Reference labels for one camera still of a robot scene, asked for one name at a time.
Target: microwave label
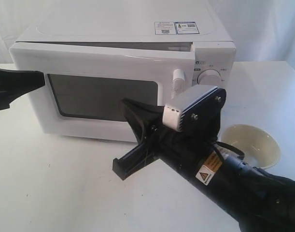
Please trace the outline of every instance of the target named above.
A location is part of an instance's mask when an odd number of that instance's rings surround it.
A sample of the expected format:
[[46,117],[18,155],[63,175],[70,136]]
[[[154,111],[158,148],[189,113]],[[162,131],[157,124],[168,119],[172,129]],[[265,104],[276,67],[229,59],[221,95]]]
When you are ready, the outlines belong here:
[[155,22],[156,35],[176,35],[174,22]]
[[196,22],[175,22],[177,34],[199,34]]

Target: microwave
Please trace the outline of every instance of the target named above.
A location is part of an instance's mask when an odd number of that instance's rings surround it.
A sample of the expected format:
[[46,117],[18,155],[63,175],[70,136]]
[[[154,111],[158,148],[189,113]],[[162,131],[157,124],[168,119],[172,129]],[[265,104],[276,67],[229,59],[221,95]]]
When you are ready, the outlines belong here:
[[10,54],[44,74],[29,93],[44,132],[134,142],[121,99],[164,105],[193,85],[225,88],[236,47],[206,0],[61,0]]

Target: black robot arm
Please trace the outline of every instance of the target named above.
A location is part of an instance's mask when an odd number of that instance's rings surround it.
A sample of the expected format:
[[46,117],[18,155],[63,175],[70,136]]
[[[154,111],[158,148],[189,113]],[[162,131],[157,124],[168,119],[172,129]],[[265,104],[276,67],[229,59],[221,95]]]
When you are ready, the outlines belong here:
[[113,171],[125,180],[163,160],[239,222],[242,232],[295,232],[295,181],[243,161],[237,148],[217,141],[224,89],[194,86],[164,107],[122,100],[138,146]]

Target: table surface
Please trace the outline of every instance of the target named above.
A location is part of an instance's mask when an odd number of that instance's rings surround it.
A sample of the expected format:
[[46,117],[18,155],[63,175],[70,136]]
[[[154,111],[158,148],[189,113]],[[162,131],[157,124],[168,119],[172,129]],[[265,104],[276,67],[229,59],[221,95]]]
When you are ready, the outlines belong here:
[[[236,62],[226,90],[221,131],[267,131],[282,151],[268,171],[295,179],[295,71],[284,61]],[[0,232],[239,232],[160,160],[120,180],[112,160],[134,145],[44,134],[28,97],[15,100],[0,111]]]

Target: white backdrop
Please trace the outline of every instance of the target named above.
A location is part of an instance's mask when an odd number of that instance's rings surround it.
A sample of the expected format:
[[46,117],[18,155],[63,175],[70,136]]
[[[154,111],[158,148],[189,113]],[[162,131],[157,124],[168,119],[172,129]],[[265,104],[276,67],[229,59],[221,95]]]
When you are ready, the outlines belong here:
[[[0,63],[55,0],[0,0]],[[295,0],[209,0],[237,46],[237,61],[286,60],[295,69]]]

